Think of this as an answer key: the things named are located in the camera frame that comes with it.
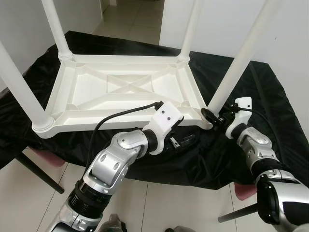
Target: pink chair seat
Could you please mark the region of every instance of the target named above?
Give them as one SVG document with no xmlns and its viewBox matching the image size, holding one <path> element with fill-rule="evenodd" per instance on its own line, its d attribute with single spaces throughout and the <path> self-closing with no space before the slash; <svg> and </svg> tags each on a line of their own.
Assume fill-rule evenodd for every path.
<svg viewBox="0 0 309 232">
<path fill-rule="evenodd" d="M 241 201 L 253 196 L 257 189 L 255 185 L 240 185 L 237 183 L 234 183 L 235 185 L 235 194 L 237 198 Z"/>
<path fill-rule="evenodd" d="M 30 149 L 55 168 L 59 168 L 65 164 L 65 161 L 56 156 L 53 152 L 50 152 L 48 150 L 36 150 L 31 147 Z"/>
</svg>

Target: cable connector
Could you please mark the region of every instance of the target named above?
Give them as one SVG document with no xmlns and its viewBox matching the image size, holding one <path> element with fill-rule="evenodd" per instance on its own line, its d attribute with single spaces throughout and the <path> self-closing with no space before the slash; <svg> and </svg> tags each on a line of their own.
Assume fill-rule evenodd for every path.
<svg viewBox="0 0 309 232">
<path fill-rule="evenodd" d="M 154 109 L 155 109 L 156 111 L 158 111 L 158 109 L 160 109 L 160 107 L 161 107 L 163 104 L 164 104 L 164 102 L 162 102 L 162 101 L 156 102 L 156 103 L 154 104 Z"/>
<path fill-rule="evenodd" d="M 222 121 L 220 118 L 216 117 L 209 109 L 202 108 L 201 113 L 203 117 L 209 121 L 215 128 L 220 127 Z"/>
<path fill-rule="evenodd" d="M 230 112 L 238 113 L 239 111 L 240 111 L 240 107 L 238 106 L 237 103 L 231 105 L 231 107 L 230 107 Z"/>
</svg>

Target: white wall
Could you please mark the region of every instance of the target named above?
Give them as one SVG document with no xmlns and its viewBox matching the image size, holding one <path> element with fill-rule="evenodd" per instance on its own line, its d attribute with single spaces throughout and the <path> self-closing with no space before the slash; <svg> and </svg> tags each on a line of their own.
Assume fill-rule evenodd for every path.
<svg viewBox="0 0 309 232">
<path fill-rule="evenodd" d="M 99 0 L 54 2 L 64 32 L 92 33 L 102 20 Z M 0 40 L 21 73 L 43 55 L 55 41 L 41 0 L 1 0 Z"/>
<path fill-rule="evenodd" d="M 192 50 L 235 57 L 264 0 L 205 0 Z M 193 0 L 165 0 L 160 45 L 181 48 Z M 309 139 L 309 2 L 282 0 L 253 60 L 268 63 Z"/>
</svg>

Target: white plastic table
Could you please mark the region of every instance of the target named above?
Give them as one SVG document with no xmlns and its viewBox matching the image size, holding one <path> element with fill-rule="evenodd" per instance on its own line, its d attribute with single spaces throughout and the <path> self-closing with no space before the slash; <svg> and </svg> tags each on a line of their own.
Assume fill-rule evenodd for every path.
<svg viewBox="0 0 309 232">
<path fill-rule="evenodd" d="M 184 115 L 180 126 L 203 129 L 212 124 L 201 115 L 219 113 L 253 57 L 280 0 L 266 0 L 247 38 L 210 104 L 205 105 L 189 67 L 189 54 L 204 0 L 195 0 L 181 53 L 177 57 L 97 56 L 73 54 L 53 0 L 42 0 L 61 66 L 44 110 L 0 42 L 0 77 L 32 121 L 41 138 L 59 132 L 89 131 L 103 118 L 157 101 L 171 102 Z M 143 127 L 155 109 L 111 119 L 102 129 Z"/>
</svg>

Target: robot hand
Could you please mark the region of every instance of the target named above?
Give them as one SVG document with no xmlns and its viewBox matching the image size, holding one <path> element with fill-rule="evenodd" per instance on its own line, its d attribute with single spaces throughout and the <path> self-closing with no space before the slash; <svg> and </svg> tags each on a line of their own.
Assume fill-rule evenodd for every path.
<svg viewBox="0 0 309 232">
<path fill-rule="evenodd" d="M 277 159 L 271 140 L 247 126 L 252 114 L 251 98 L 239 98 L 235 102 L 233 111 L 219 118 L 207 109 L 202 109 L 202 114 L 228 138 L 234 138 L 244 151 L 257 187 L 260 218 L 279 232 L 292 232 L 309 223 L 309 188 Z"/>
<path fill-rule="evenodd" d="M 126 232 L 126 225 L 117 214 L 111 214 L 110 219 L 101 225 L 98 232 Z"/>
<path fill-rule="evenodd" d="M 116 134 L 111 144 L 97 154 L 47 232 L 92 232 L 96 229 L 129 165 L 146 153 L 161 153 L 166 136 L 183 120 L 183 115 L 172 103 L 161 102 L 159 106 L 143 130 Z"/>
</svg>

